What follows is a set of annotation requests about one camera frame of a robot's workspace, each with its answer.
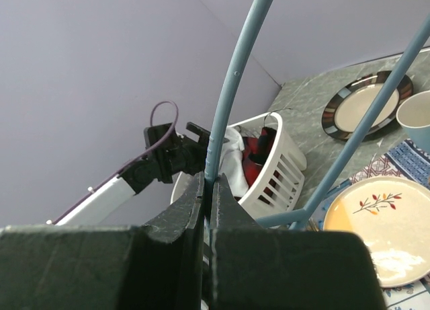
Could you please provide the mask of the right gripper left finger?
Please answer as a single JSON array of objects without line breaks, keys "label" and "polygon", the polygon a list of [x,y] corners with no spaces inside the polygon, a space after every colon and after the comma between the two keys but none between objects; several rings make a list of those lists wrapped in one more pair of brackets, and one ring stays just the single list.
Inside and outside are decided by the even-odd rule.
[{"label": "right gripper left finger", "polygon": [[2,309],[199,309],[204,177],[141,226],[1,230]]}]

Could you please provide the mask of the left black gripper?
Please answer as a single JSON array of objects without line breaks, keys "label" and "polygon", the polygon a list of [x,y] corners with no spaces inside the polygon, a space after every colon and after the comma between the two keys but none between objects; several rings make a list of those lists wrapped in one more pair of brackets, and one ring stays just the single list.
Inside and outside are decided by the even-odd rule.
[{"label": "left black gripper", "polygon": [[155,179],[165,184],[173,182],[173,175],[183,172],[191,176],[204,170],[205,147],[210,140],[210,131],[193,122],[186,124],[186,129],[198,136],[195,141],[174,130],[168,132],[171,123],[150,126],[144,130],[145,142],[154,149],[148,158],[156,165],[152,172]]}]

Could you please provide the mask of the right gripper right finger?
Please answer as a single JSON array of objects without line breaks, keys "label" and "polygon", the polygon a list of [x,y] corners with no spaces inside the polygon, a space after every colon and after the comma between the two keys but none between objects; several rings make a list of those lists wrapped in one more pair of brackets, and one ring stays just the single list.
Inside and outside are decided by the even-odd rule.
[{"label": "right gripper right finger", "polygon": [[370,253],[353,233],[260,227],[225,176],[211,210],[213,309],[385,309]]}]

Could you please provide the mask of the white cloth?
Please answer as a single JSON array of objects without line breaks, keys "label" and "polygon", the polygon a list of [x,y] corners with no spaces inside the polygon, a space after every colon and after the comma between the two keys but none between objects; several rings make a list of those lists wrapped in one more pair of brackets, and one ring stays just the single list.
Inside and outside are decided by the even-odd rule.
[{"label": "white cloth", "polygon": [[220,154],[219,174],[227,177],[232,195],[241,199],[249,189],[243,170],[245,144],[239,131],[228,126]]}]

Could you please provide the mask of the red plaid garment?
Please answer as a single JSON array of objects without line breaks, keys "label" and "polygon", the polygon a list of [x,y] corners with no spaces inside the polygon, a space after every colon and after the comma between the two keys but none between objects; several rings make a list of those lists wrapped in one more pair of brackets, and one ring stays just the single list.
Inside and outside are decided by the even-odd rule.
[{"label": "red plaid garment", "polygon": [[258,178],[269,154],[277,130],[270,127],[263,127],[258,138],[243,137],[245,148],[243,150],[243,171],[249,187],[251,187]]}]

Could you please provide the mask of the dark blue hanger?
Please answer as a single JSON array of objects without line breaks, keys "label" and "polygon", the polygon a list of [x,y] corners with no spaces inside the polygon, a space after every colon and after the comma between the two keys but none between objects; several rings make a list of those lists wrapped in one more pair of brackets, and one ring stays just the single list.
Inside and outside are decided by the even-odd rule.
[{"label": "dark blue hanger", "polygon": [[[222,143],[237,89],[239,88],[251,51],[272,3],[273,0],[253,0],[234,48],[220,92],[207,149],[204,179],[206,189],[209,192],[213,191],[215,180],[218,177]],[[370,108],[364,114],[351,138],[347,141],[338,158],[316,187],[308,202],[301,209],[293,210],[292,212],[283,212],[273,216],[258,218],[256,220],[257,224],[265,228],[278,225],[289,225],[290,230],[304,228],[313,212],[334,184],[334,181],[339,177],[360,146],[365,135],[370,130],[370,126],[386,105],[394,89],[400,84],[401,79],[409,70],[428,38],[429,18],[426,17],[409,42],[406,50],[396,62],[387,81],[370,105]]]}]

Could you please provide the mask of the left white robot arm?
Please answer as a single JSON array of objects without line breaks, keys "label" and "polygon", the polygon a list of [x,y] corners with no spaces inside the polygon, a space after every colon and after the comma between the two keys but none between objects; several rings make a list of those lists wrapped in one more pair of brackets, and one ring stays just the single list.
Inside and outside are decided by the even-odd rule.
[{"label": "left white robot arm", "polygon": [[188,122],[186,129],[198,136],[195,141],[175,132],[172,123],[144,130],[147,151],[88,193],[49,225],[94,225],[102,222],[119,206],[140,194],[153,181],[171,184],[183,172],[191,176],[204,170],[210,132]]}]

